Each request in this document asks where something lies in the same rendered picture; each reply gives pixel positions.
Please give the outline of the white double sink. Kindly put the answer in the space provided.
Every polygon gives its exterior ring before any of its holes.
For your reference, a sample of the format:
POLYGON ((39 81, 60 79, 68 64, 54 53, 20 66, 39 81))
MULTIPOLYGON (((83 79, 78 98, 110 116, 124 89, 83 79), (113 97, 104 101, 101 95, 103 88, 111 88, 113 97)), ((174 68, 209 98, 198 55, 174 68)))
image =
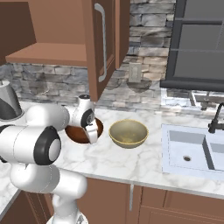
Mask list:
POLYGON ((163 124, 162 169, 224 181, 224 131, 163 124))

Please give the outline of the brown base cabinet front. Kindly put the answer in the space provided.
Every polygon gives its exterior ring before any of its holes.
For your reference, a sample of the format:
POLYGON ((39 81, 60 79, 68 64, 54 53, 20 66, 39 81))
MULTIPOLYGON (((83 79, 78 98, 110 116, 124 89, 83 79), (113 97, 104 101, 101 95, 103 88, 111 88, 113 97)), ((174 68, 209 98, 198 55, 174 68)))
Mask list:
POLYGON ((224 224, 224 199, 144 187, 138 224, 224 224))

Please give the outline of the brown base cabinet door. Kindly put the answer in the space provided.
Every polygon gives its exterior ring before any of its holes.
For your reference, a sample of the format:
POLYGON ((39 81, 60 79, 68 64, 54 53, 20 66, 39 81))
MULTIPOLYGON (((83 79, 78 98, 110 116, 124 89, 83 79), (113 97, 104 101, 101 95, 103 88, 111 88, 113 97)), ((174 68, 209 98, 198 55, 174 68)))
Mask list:
POLYGON ((127 184, 87 179, 87 192, 77 200, 89 224, 126 224, 127 184))

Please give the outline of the brown bowl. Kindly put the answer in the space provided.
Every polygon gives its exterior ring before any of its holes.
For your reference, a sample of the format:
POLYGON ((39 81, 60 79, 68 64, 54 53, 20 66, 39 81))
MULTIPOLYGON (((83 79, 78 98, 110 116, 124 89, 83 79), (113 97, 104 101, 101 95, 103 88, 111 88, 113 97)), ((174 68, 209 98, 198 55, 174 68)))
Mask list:
MULTIPOLYGON (((98 137, 100 137, 103 132, 103 124, 98 118, 96 118, 95 120, 96 120, 96 124, 98 127, 97 135, 98 135, 98 137)), ((76 142, 78 144, 89 144, 88 137, 86 136, 83 128, 67 126, 65 128, 65 132, 68 135, 68 137, 71 140, 73 140, 74 142, 76 142)))

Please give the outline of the brown wall cabinet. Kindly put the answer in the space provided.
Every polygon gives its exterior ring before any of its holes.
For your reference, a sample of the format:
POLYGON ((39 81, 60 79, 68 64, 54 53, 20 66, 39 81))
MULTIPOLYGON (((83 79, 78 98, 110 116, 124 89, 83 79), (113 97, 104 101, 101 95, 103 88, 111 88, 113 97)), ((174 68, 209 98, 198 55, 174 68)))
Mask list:
MULTIPOLYGON (((130 0, 115 0, 115 68, 129 48, 130 0)), ((0 0, 3 61, 87 67, 82 0, 0 0)))

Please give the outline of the olive beige bowl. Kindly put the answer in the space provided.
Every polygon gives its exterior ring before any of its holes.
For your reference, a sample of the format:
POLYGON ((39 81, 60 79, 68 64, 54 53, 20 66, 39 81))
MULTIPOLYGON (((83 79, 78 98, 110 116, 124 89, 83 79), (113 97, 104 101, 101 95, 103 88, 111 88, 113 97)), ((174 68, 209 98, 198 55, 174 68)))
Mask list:
POLYGON ((147 127, 133 119, 123 119, 114 122, 108 134, 112 141, 125 149, 133 149, 145 142, 149 135, 147 127))

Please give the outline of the grey wall outlet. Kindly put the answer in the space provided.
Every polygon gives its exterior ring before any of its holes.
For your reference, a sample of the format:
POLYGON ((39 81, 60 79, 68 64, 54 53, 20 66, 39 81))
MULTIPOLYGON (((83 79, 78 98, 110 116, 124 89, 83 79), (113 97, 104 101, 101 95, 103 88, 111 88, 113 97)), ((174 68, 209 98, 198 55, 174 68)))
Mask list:
POLYGON ((129 82, 140 83, 142 79, 142 65, 140 63, 129 64, 129 82))

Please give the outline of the black tap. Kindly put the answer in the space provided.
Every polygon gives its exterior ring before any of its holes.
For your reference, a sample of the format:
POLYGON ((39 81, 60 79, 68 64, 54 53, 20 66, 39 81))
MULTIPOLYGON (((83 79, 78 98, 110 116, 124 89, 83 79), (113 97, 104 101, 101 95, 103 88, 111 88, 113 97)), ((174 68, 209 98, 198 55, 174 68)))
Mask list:
POLYGON ((221 108, 223 106, 224 106, 224 102, 219 104, 213 120, 207 125, 209 133, 214 134, 216 130, 224 130, 224 123, 219 123, 219 120, 218 120, 219 114, 221 112, 221 108))

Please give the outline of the dark framed window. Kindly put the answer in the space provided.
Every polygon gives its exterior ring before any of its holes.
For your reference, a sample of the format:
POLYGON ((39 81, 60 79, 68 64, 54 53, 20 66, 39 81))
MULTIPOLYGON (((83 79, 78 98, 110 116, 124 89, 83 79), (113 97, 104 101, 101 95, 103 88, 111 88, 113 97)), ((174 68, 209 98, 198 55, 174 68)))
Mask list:
POLYGON ((224 0, 177 0, 162 88, 224 92, 224 0))

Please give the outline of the brown corner base cabinet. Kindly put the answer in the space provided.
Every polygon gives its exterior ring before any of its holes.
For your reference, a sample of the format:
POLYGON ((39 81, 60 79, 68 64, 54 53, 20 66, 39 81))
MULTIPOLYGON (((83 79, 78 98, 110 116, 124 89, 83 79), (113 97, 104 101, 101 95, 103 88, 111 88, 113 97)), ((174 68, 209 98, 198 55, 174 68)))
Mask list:
POLYGON ((46 224, 53 216, 53 196, 21 191, 10 203, 0 224, 46 224))

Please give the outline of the grey conical appliance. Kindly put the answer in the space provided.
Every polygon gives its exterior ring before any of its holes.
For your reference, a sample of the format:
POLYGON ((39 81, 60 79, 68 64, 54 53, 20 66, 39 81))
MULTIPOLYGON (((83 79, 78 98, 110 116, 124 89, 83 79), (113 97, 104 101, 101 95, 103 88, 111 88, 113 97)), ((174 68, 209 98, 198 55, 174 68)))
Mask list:
POLYGON ((0 120, 17 120, 24 114, 15 90, 7 80, 0 80, 0 120))

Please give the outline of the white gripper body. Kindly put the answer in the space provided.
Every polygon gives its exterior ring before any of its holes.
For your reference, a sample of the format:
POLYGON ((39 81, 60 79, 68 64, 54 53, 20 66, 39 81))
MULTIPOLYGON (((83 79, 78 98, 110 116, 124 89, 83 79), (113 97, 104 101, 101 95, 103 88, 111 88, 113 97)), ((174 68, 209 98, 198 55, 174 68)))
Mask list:
POLYGON ((98 126, 96 122, 90 123, 86 128, 85 132, 87 135, 87 138, 91 144, 95 144, 98 139, 98 126))

